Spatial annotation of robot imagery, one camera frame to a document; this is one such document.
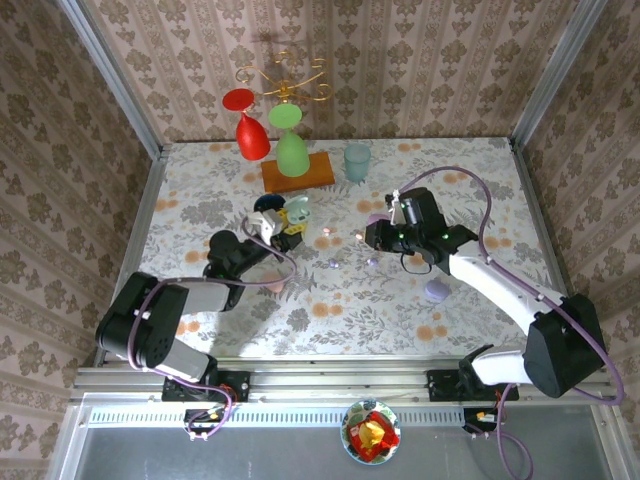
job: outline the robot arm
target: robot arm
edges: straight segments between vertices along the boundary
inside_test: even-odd
[[[286,253],[302,241],[304,226],[289,226],[285,219],[285,215],[268,209],[250,214],[248,223],[257,231],[254,238],[262,239],[264,243]],[[240,277],[271,253],[252,239],[240,242],[233,232],[221,230],[209,242],[208,264],[203,276],[242,283]],[[142,272],[131,275],[98,326],[98,346],[127,358],[127,342],[134,319],[145,298],[157,284],[158,279],[154,276]],[[229,374],[234,374],[232,377],[239,379],[236,383],[246,383],[248,372],[220,372],[213,357],[175,338],[183,315],[203,311],[229,311],[237,305],[244,289],[242,285],[195,281],[163,286],[153,296],[149,308],[145,309],[142,316],[144,321],[136,333],[133,348],[136,364],[203,385],[233,384],[234,379],[229,378]],[[198,400],[212,397],[212,394],[203,391],[180,392],[179,396],[184,397],[186,394],[192,394]]]
[[[391,220],[367,226],[366,243],[381,251],[420,253],[430,265],[461,280],[504,310],[527,335],[524,352],[484,346],[460,362],[460,383],[473,394],[501,383],[532,383],[550,397],[560,397],[603,366],[599,355],[561,316],[489,265],[478,237],[467,228],[448,227],[433,194],[415,188],[387,196]],[[518,273],[508,269],[515,277]],[[582,295],[536,289],[569,313],[604,348],[593,304]]]

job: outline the cable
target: cable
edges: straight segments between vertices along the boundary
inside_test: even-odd
[[[176,284],[176,283],[185,283],[185,282],[192,282],[192,283],[201,283],[201,282],[206,282],[206,283],[219,283],[219,284],[223,284],[223,285],[237,285],[240,287],[270,287],[270,286],[275,286],[275,285],[281,285],[283,283],[288,282],[289,280],[291,280],[293,277],[295,277],[298,273],[298,265],[296,264],[295,260],[287,255],[285,255],[284,253],[278,251],[277,249],[273,248],[270,245],[267,245],[266,243],[264,243],[262,240],[253,237],[251,235],[251,233],[249,233],[249,231],[247,230],[246,227],[247,224],[247,218],[245,217],[242,220],[242,224],[240,225],[240,228],[242,229],[242,231],[249,237],[249,240],[253,241],[254,243],[257,243],[258,245],[260,245],[262,248],[270,251],[271,253],[273,253],[274,255],[283,258],[285,260],[288,260],[291,263],[292,266],[292,271],[291,273],[289,273],[289,275],[280,278],[278,280],[272,280],[272,281],[268,281],[268,282],[241,282],[238,280],[229,280],[226,278],[208,278],[208,277],[176,277],[176,278],[166,278],[160,282],[158,282],[155,287],[153,287],[151,289],[151,291],[149,292],[149,294],[145,297],[144,301],[142,302],[142,305],[140,306],[140,308],[138,309],[138,314],[136,315],[135,320],[133,321],[133,325],[131,326],[131,331],[129,333],[129,338],[127,340],[127,359],[129,360],[129,365],[131,365],[131,368],[135,369],[135,370],[140,370],[142,368],[142,365],[140,365],[138,363],[138,361],[135,359],[135,355],[134,355],[134,344],[135,344],[135,338],[136,338],[136,334],[138,333],[138,329],[140,328],[140,324],[142,323],[142,316],[144,314],[144,312],[147,311],[147,309],[149,308],[149,305],[151,304],[151,301],[153,300],[153,298],[155,297],[155,295],[165,286],[170,285],[170,284]]]
[[[489,223],[489,218],[491,216],[491,207],[493,202],[491,200],[491,192],[489,191],[489,187],[487,187],[487,184],[478,175],[462,167],[455,167],[455,166],[436,167],[418,175],[416,178],[414,178],[412,181],[410,181],[404,187],[402,187],[400,189],[400,193],[406,192],[409,188],[411,188],[413,185],[415,185],[419,180],[423,179],[424,177],[428,175],[433,175],[434,173],[441,172],[443,170],[453,170],[456,172],[462,172],[469,175],[471,178],[473,178],[476,182],[480,184],[480,187],[484,191],[485,197],[487,199],[487,209],[484,212],[484,216],[480,221],[480,227],[478,228],[478,244],[480,247],[480,253],[484,257],[485,262],[488,265],[491,265],[492,268],[498,271],[498,273],[500,273],[503,277],[507,278],[508,280],[511,280],[511,282],[523,288],[525,291],[529,292],[531,295],[538,298],[539,301],[544,303],[547,307],[553,309],[556,313],[558,313],[558,315],[560,315],[576,332],[578,332],[578,334],[582,338],[584,338],[584,340],[589,344],[589,346],[598,354],[598,356],[602,359],[604,364],[607,366],[607,368],[611,372],[611,375],[613,376],[613,379],[616,383],[616,396],[615,398],[610,400],[597,397],[595,395],[591,395],[590,393],[587,393],[579,388],[574,388],[574,390],[591,400],[596,400],[600,402],[603,405],[607,405],[607,406],[620,405],[622,403],[622,400],[624,399],[624,387],[622,384],[622,378],[620,377],[620,373],[618,372],[616,366],[613,364],[613,361],[607,355],[607,352],[598,344],[598,342],[595,341],[595,339],[591,335],[589,335],[589,333],[584,328],[582,328],[578,324],[578,322],[576,322],[571,317],[571,315],[569,315],[567,312],[562,310],[562,308],[559,305],[557,305],[551,299],[547,298],[545,295],[543,295],[537,289],[529,285],[527,282],[516,277],[509,270],[504,268],[502,265],[498,264],[489,255],[489,252],[487,251],[487,247],[484,244],[484,231],[487,227],[487,224]]]
[[[497,431],[496,432],[484,432],[482,430],[480,430],[478,427],[476,427],[475,425],[472,424],[467,424],[466,426],[475,430],[477,433],[481,434],[481,435],[489,435],[489,436],[495,436],[496,440],[498,442],[498,451],[500,452],[500,459],[502,460],[502,465],[504,466],[505,470],[509,473],[509,475],[511,475],[511,478],[517,479],[517,480],[531,480],[533,478],[533,472],[534,472],[534,468],[533,468],[533,457],[531,456],[531,452],[529,451],[529,449],[527,448],[527,446],[524,444],[524,442],[522,440],[520,440],[518,437],[516,437],[515,435],[512,435],[508,432],[503,432],[501,429],[501,424],[502,422],[500,421],[501,419],[500,417],[500,413],[498,413],[498,423],[497,423]],[[523,456],[527,459],[527,463],[529,464],[529,473],[527,473],[526,477],[520,478],[517,477],[515,475],[515,473],[513,473],[513,471],[511,470],[511,467],[506,463],[507,459],[506,456],[504,455],[504,445],[502,443],[502,439],[506,438],[507,440],[512,441],[516,447],[518,447],[520,449],[520,451],[522,452]]]
[[[587,398],[589,398],[591,400],[595,400],[595,401],[597,401],[597,402],[599,402],[599,403],[601,403],[603,405],[607,405],[607,406],[620,405],[622,403],[622,400],[624,399],[624,386],[622,384],[622,378],[620,377],[620,373],[618,372],[617,368],[613,364],[613,361],[607,355],[607,352],[598,344],[598,342],[596,342],[596,340],[591,335],[589,335],[589,333],[584,328],[582,328],[578,324],[578,322],[576,320],[574,320],[571,317],[571,315],[569,315],[567,312],[565,312],[560,307],[560,305],[557,305],[554,301],[552,301],[550,298],[547,298],[545,295],[543,295],[537,289],[535,289],[534,287],[529,285],[527,282],[521,280],[520,278],[518,278],[517,276],[512,274],[509,270],[507,270],[506,268],[504,268],[503,266],[498,264],[489,255],[489,252],[487,251],[487,247],[484,244],[484,231],[485,231],[485,229],[487,227],[487,224],[489,223],[489,218],[491,216],[491,207],[492,207],[491,192],[489,191],[489,187],[487,187],[487,184],[478,175],[476,175],[475,173],[471,172],[470,170],[467,170],[466,168],[462,168],[462,167],[455,167],[455,166],[436,167],[436,168],[432,168],[431,170],[427,170],[426,172],[423,172],[420,175],[418,175],[415,179],[413,179],[412,181],[407,183],[404,187],[402,187],[400,189],[400,193],[406,192],[408,189],[410,189],[413,185],[415,185],[418,181],[420,181],[424,177],[426,177],[428,175],[433,175],[434,173],[441,172],[443,170],[453,170],[453,171],[462,172],[462,173],[465,173],[465,174],[469,175],[476,182],[478,182],[478,184],[480,185],[480,187],[482,188],[482,190],[483,190],[483,192],[485,194],[485,197],[487,199],[487,209],[484,212],[482,220],[480,221],[480,227],[478,228],[478,244],[479,244],[480,252],[481,252],[485,262],[487,263],[487,265],[490,265],[499,274],[501,274],[504,278],[506,278],[507,280],[510,280],[515,285],[518,285],[520,288],[524,289],[529,294],[531,294],[535,298],[537,298],[538,301],[541,301],[547,307],[551,308],[553,311],[558,313],[558,315],[560,315],[576,332],[578,332],[578,334],[587,342],[587,344],[589,344],[589,346],[598,354],[598,356],[602,359],[604,364],[607,366],[607,368],[611,372],[611,375],[612,375],[612,377],[613,377],[613,379],[614,379],[614,381],[616,383],[616,396],[613,399],[605,399],[605,398],[597,397],[597,396],[591,395],[590,393],[587,393],[587,392],[585,392],[585,391],[583,391],[583,390],[581,390],[581,389],[579,389],[577,387],[574,387],[574,390],[576,392],[580,393],[581,395],[583,395],[583,396],[585,396],[585,397],[587,397]],[[502,394],[502,398],[500,399],[500,402],[498,403],[498,418],[497,418],[498,427],[497,427],[497,433],[496,433],[497,440],[498,440],[498,451],[500,453],[500,459],[502,460],[502,464],[504,465],[505,470],[509,473],[509,475],[512,478],[514,478],[516,480],[521,480],[518,477],[516,477],[516,475],[513,473],[513,471],[511,470],[511,467],[509,466],[509,464],[507,462],[507,459],[506,459],[506,456],[505,456],[505,453],[504,453],[504,446],[503,446],[503,443],[502,443],[502,441],[503,441],[502,439],[503,438],[509,438],[514,443],[516,443],[520,447],[520,449],[523,452],[525,452],[525,454],[526,454],[526,456],[527,456],[527,458],[528,458],[528,460],[530,462],[531,469],[529,470],[529,474],[524,479],[524,480],[529,480],[529,479],[531,479],[533,477],[533,460],[531,458],[531,454],[527,450],[527,448],[524,445],[524,443],[522,443],[522,441],[520,441],[518,438],[514,437],[513,435],[502,431],[502,416],[503,416],[503,412],[504,412],[504,404],[505,404],[505,402],[507,400],[507,396],[508,396],[509,391],[511,390],[512,387],[513,387],[513,384],[509,384],[507,386],[507,388],[505,389],[504,393]]]
[[[531,453],[519,438],[502,431],[502,414],[504,412],[504,403],[507,401],[507,397],[509,396],[509,392],[511,391],[513,386],[514,386],[513,383],[510,383],[509,385],[507,385],[507,388],[504,389],[504,393],[502,394],[502,398],[500,399],[500,403],[498,403],[498,418],[496,418],[496,421],[498,422],[497,430],[496,430],[496,439],[498,441],[498,452],[500,453],[500,460],[502,460],[502,465],[504,466],[504,469],[509,473],[509,475],[511,475],[511,478],[520,480],[520,477],[517,477],[516,474],[513,473],[513,470],[511,470],[511,466],[509,465],[509,462],[507,462],[507,456],[504,453],[504,445],[502,443],[503,437],[504,438],[513,437],[511,438],[511,440],[516,442],[516,444],[520,447],[520,450],[522,450],[525,453],[525,455],[527,456],[527,459],[529,460],[529,464],[531,465],[531,468],[529,469],[529,473],[522,480],[531,480],[531,478],[533,478],[533,459],[531,458]]]
[[[159,370],[153,370],[155,373],[158,373],[160,375],[164,375],[163,372],[160,372]],[[213,385],[201,385],[199,383],[193,383],[193,382],[189,382],[187,380],[184,380],[182,378],[179,377],[170,377],[174,382],[179,383],[180,385],[183,385],[185,387],[189,387],[189,388],[195,388],[198,390],[208,390],[208,391],[212,391],[212,392],[217,392],[221,395],[224,396],[225,398],[225,406],[224,406],[224,414],[222,415],[222,418],[220,419],[220,421],[218,422],[218,424],[213,427],[211,430],[204,432],[203,435],[203,439],[204,438],[209,438],[211,435],[215,434],[218,430],[220,430],[222,428],[222,426],[227,422],[227,420],[229,420],[229,418],[231,417],[231,408],[233,406],[233,401],[231,400],[231,395],[229,395],[229,393],[227,393],[227,391],[223,388],[220,387],[215,387]],[[196,422],[198,419],[202,418],[202,415],[195,415],[187,424],[187,431],[191,432],[191,427],[193,426],[194,422]]]
[[[140,365],[137,361],[137,359],[135,358],[135,354],[134,354],[134,345],[135,345],[135,339],[136,339],[136,334],[138,333],[138,329],[140,328],[140,323],[142,323],[142,316],[144,314],[144,312],[147,311],[147,309],[149,308],[149,305],[151,304],[153,298],[155,297],[155,295],[166,285],[170,285],[170,284],[176,284],[176,283],[183,283],[183,282],[207,282],[207,283],[217,283],[217,284],[223,284],[223,285],[237,285],[237,286],[241,286],[241,287],[270,287],[273,285],[281,285],[282,283],[286,283],[289,280],[291,280],[293,277],[295,277],[298,273],[298,265],[296,264],[295,260],[287,255],[285,255],[284,253],[278,251],[277,249],[273,248],[270,245],[267,245],[266,243],[264,243],[262,240],[260,240],[259,238],[256,238],[254,236],[251,235],[251,233],[249,233],[249,231],[247,230],[247,217],[245,217],[242,220],[242,223],[240,225],[240,228],[242,229],[242,231],[245,233],[245,235],[247,235],[249,237],[249,240],[253,241],[254,243],[257,243],[258,245],[260,245],[261,247],[263,247],[264,249],[268,250],[269,252],[273,253],[274,255],[287,260],[291,263],[292,266],[292,271],[285,277],[278,279],[278,280],[272,280],[272,281],[268,281],[268,282],[241,282],[241,281],[237,281],[237,280],[228,280],[228,279],[224,279],[224,278],[207,278],[207,277],[176,277],[176,278],[167,278],[165,280],[162,280],[160,282],[158,282],[152,289],[151,291],[147,294],[147,296],[145,297],[144,301],[142,302],[142,305],[140,306],[140,308],[138,309],[138,314],[136,315],[136,318],[133,321],[133,324],[131,326],[131,331],[129,332],[129,337],[127,339],[127,360],[129,361],[129,365],[131,365],[131,368],[133,368],[134,370],[141,370],[142,369],[142,365]],[[187,380],[184,380],[182,378],[179,377],[174,377],[174,376],[168,376],[166,375],[164,372],[161,372],[159,370],[153,369],[153,372],[159,374],[159,375],[163,375],[163,376],[167,376],[168,378],[172,379],[174,382],[179,383],[185,387],[189,387],[189,388],[195,388],[198,390],[208,390],[208,391],[212,391],[212,392],[217,392],[221,395],[224,396],[225,398],[225,407],[224,407],[224,415],[222,416],[222,419],[218,422],[218,424],[212,428],[211,430],[209,430],[208,432],[204,432],[203,438],[209,438],[211,435],[215,434],[218,430],[220,430],[220,428],[222,428],[222,426],[227,422],[227,420],[229,420],[229,418],[231,417],[231,409],[233,406],[233,401],[231,399],[231,396],[229,395],[229,392],[225,389],[225,388],[221,388],[221,387],[216,387],[213,385],[201,385],[198,383],[193,383],[193,382],[189,382]],[[188,423],[187,425],[187,430],[191,431],[191,427],[193,426],[193,423],[198,419],[201,418],[201,416],[194,416]]]

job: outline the bowl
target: bowl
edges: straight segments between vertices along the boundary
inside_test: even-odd
[[[371,412],[379,412],[389,422],[389,424],[393,426],[393,430],[398,436],[398,445],[391,447],[388,450],[381,451],[373,460],[371,460],[370,462],[365,462],[360,457],[360,454],[358,454],[353,445],[351,445],[351,440],[349,438],[349,428],[362,422]],[[360,400],[359,402],[351,405],[344,414],[344,417],[342,417],[342,425],[340,426],[340,439],[342,440],[344,449],[354,460],[364,465],[380,465],[391,459],[391,457],[393,457],[393,455],[396,453],[396,450],[398,450],[398,447],[400,446],[400,425],[398,423],[398,417],[385,403],[382,403],[375,399]]]

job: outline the metal frame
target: metal frame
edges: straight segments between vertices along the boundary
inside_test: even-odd
[[[519,147],[523,148],[533,135],[606,4],[607,0],[578,3],[511,134]]]
[[[167,166],[167,158],[171,153],[171,147],[164,148],[157,161],[151,164],[149,170],[149,176],[147,177],[147,183],[144,187],[144,193],[140,199],[140,205],[138,206],[138,213],[131,229],[131,236],[129,237],[129,243],[127,245],[127,251],[124,254],[122,265],[120,266],[120,274],[118,280],[116,280],[116,286],[113,291],[111,301],[113,301],[118,293],[124,286],[127,279],[134,273],[140,266],[140,260],[142,259],[142,253],[144,252],[144,245],[149,233],[149,226],[151,225],[151,218],[153,217],[154,205],[158,200],[158,194],[162,181],[164,179],[164,172]],[[106,352],[98,348],[96,356],[94,358],[93,366],[99,367],[102,365],[106,356]]]
[[[522,152],[517,144],[512,144],[512,148],[551,280],[555,288],[565,291]],[[152,166],[116,291],[121,288],[124,279],[139,266],[144,240],[153,214],[153,205],[164,177],[167,156],[168,151],[163,152],[160,161]],[[103,368],[79,370],[47,478],[73,478],[82,455],[88,428],[105,428],[103,421],[95,421],[102,417],[92,416],[92,414],[123,411],[140,413],[144,410],[145,415],[167,415],[166,417],[156,415],[153,421],[146,423],[138,421],[137,424],[131,416],[127,417],[130,419],[124,420],[124,423],[112,424],[116,427],[149,427],[175,426],[176,416],[184,412],[185,404],[167,405],[160,402],[163,384],[161,377],[153,373],[133,371],[127,362],[119,359],[113,361],[114,358],[109,356],[105,359],[102,352],[96,366],[102,365]],[[326,413],[327,409],[345,408],[354,401],[366,397],[380,398],[394,409],[412,409],[411,411],[418,414],[438,408],[460,406],[457,402],[429,402],[428,390],[425,388],[427,370],[456,369],[459,361],[457,357],[314,355],[296,356],[295,359],[234,357],[218,360],[220,368],[253,372],[249,403],[241,407],[242,410],[238,410],[239,412]],[[581,387],[594,394],[613,395],[615,393],[605,372],[594,374]],[[560,399],[554,400],[544,396],[530,385],[523,385],[520,387],[520,393],[521,400],[511,402],[510,409],[544,405],[593,405],[593,402],[574,392],[567,392]],[[190,408],[204,408],[204,406],[204,404],[189,404]],[[465,403],[465,406],[488,406],[488,404],[469,402]],[[593,405],[592,412],[613,478],[623,480],[640,478],[636,457],[622,421],[620,409]],[[273,426],[265,422],[260,424]]]
[[[81,0],[60,0],[58,3],[78,32],[93,62],[113,92],[118,105],[129,119],[138,139],[144,145],[151,159],[156,161],[160,158],[162,150],[160,139],[147,121],[142,108],[128,86],[127,80],[106,47],[107,44],[99,33],[100,29],[91,19],[91,15],[87,13]]]
[[[222,369],[252,372],[249,402],[237,407],[246,415],[237,427],[334,426],[335,417],[318,422],[317,414],[334,415],[354,401],[366,397],[382,399],[415,425],[434,426],[426,419],[429,413],[457,415],[461,406],[490,406],[491,402],[429,402],[426,371],[457,368],[457,357],[418,356],[302,356],[270,359],[220,358]],[[89,428],[176,427],[187,404],[160,401],[163,378],[150,372],[131,370],[127,362],[109,362],[103,368],[80,369],[76,388],[56,444],[49,479],[71,479],[78,467]],[[581,384],[586,391],[605,396],[615,394],[605,372],[598,372]],[[560,399],[544,396],[530,385],[519,387],[521,400],[510,402],[511,410],[536,406],[590,405],[593,402],[574,392]],[[210,404],[189,403],[188,408],[208,408]],[[617,409],[594,406],[596,421],[603,430],[601,440],[615,479],[637,478],[636,464],[626,430]],[[305,415],[272,418],[272,414]],[[457,425],[455,418],[451,426]]]
[[[529,213],[531,213],[533,226],[536,229],[538,238],[540,239],[542,255],[547,262],[547,268],[549,269],[549,279],[551,280],[553,288],[566,295],[567,286],[562,276],[560,264],[558,263],[558,259],[556,258],[553,251],[553,244],[551,243],[551,237],[549,236],[547,223],[544,220],[542,209],[540,208],[540,204],[538,203],[538,197],[536,195],[535,189],[533,188],[533,182],[531,181],[531,176],[529,175],[529,170],[527,169],[527,163],[524,158],[524,153],[514,139],[509,139],[509,144],[511,145],[511,151],[513,152],[516,170],[518,171],[520,183],[522,184],[522,190],[524,191],[524,197],[527,201],[527,205],[529,206]]]

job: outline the gray floor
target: gray floor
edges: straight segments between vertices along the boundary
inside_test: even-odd
[[[513,408],[505,430],[532,453],[534,478],[606,480],[611,476],[587,407]],[[178,429],[93,429],[76,479],[506,479],[495,441],[459,429],[406,427],[386,464],[352,460],[334,428],[228,428],[208,442]],[[522,458],[508,448],[516,473]]]

